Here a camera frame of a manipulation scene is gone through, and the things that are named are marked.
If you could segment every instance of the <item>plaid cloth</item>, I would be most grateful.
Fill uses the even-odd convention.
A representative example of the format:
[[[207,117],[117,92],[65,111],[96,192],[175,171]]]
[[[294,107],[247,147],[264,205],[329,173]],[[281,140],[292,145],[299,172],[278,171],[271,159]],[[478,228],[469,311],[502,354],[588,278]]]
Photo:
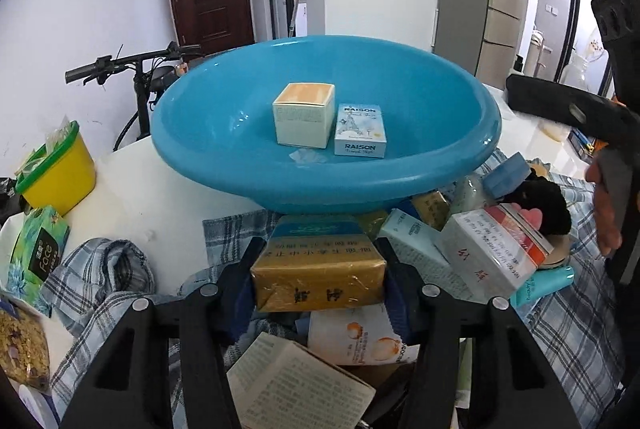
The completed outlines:
[[[132,242],[95,238],[82,243],[47,277],[40,294],[75,337],[114,292],[153,293],[145,255]]]
[[[496,150],[479,174],[506,157]],[[596,242],[593,184],[549,173],[571,213],[574,240],[569,265],[574,284],[541,299],[525,319],[551,363],[584,429],[595,427],[613,399],[624,371],[622,340],[614,320],[613,284]]]
[[[52,397],[60,417],[64,415],[92,360],[135,299],[147,297],[156,305],[177,300],[208,282],[217,281],[226,265],[239,261],[244,248],[237,250],[237,245],[226,245],[222,239],[226,238],[219,237],[219,241],[215,241],[207,237],[207,253],[212,266],[189,278],[180,287],[177,296],[153,295],[155,282],[146,257],[130,241],[91,239],[74,250],[50,274],[41,294],[55,307],[66,328],[77,337],[51,378]],[[240,358],[262,332],[288,339],[296,338],[292,330],[255,314],[247,332],[225,351],[226,369]],[[180,429],[186,427],[180,377],[180,344],[173,341],[169,346],[170,401],[174,428]]]
[[[496,150],[478,173],[490,171],[505,159],[504,154]],[[550,179],[561,186],[572,215],[571,236],[575,242],[570,264],[575,269],[575,281],[571,287],[539,301],[525,319],[559,377],[581,426],[591,429],[612,400],[623,372],[622,342],[614,323],[613,287],[604,271],[604,259],[595,240],[593,186],[556,174],[551,174]],[[442,190],[451,196],[454,186]],[[273,232],[279,217],[274,212],[260,210],[204,221],[210,268],[192,276],[178,292],[186,295],[206,282],[217,281],[222,268],[240,259],[252,237],[267,238]],[[76,275],[85,276],[86,273],[76,269]],[[82,295],[83,290],[89,289],[92,287],[79,286],[75,291]],[[94,307],[95,314],[52,379],[54,400],[60,414],[65,411],[92,358],[137,297],[140,297],[139,293],[113,293],[104,303]],[[150,299],[158,304],[174,298],[151,296]],[[92,300],[86,300],[86,304],[92,304]],[[225,353],[225,366],[235,362],[262,331],[295,337],[286,327],[255,315],[248,332]],[[178,345],[170,348],[171,403],[176,429],[186,427],[178,350]]]

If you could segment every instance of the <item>tissue box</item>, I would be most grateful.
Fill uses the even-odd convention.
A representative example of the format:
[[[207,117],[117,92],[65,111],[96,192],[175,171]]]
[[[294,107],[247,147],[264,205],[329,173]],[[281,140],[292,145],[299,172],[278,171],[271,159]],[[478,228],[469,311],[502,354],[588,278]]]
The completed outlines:
[[[7,291],[41,314],[51,316],[40,288],[62,259],[69,226],[50,206],[36,208],[24,220],[9,264]]]
[[[306,312],[377,304],[385,267],[353,216],[284,216],[251,269],[257,308]]]
[[[398,260],[415,266],[425,283],[438,285],[456,299],[476,301],[435,246],[440,232],[395,208],[386,218],[378,237],[386,237]]]
[[[334,123],[334,95],[332,84],[288,84],[273,102],[278,143],[324,149]]]
[[[383,158],[385,125],[377,105],[340,104],[335,123],[336,155]]]
[[[509,298],[552,250],[511,205],[454,214],[436,242],[473,294]]]

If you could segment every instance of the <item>blue plastic basin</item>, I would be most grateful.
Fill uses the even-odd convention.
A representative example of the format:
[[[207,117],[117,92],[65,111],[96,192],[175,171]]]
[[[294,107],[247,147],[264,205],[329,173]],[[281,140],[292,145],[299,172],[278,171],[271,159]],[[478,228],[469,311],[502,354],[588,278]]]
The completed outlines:
[[[271,103],[289,82],[335,85],[336,104],[378,104],[385,158],[334,155],[301,164],[278,145]],[[160,100],[152,139],[178,173],[283,213],[368,212],[476,169],[500,113],[469,73],[402,44],[311,36],[253,44],[183,76]]]

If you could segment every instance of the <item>metal screw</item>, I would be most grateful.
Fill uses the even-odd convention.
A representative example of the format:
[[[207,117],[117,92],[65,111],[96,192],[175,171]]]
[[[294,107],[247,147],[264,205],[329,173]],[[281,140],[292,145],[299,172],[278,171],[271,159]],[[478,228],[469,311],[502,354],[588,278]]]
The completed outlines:
[[[509,301],[504,297],[494,297],[491,303],[494,307],[498,308],[498,310],[507,310],[509,308]]]
[[[200,295],[203,297],[211,297],[218,293],[218,287],[214,284],[206,284],[200,288]]]
[[[434,284],[426,284],[422,287],[422,293],[427,297],[437,297],[440,295],[440,288]]]
[[[141,312],[142,310],[146,310],[149,306],[149,299],[145,299],[141,297],[140,299],[136,299],[133,301],[133,309],[137,312]]]

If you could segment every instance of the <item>yellow bucket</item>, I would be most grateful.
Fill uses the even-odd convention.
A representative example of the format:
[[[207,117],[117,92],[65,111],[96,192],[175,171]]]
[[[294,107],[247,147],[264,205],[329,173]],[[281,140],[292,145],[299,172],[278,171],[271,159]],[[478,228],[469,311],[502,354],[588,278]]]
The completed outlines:
[[[52,205],[64,216],[95,187],[94,161],[87,151],[78,122],[71,123],[65,140],[28,176],[18,177],[15,192],[24,196],[32,207]],[[29,160],[47,154],[42,146]]]

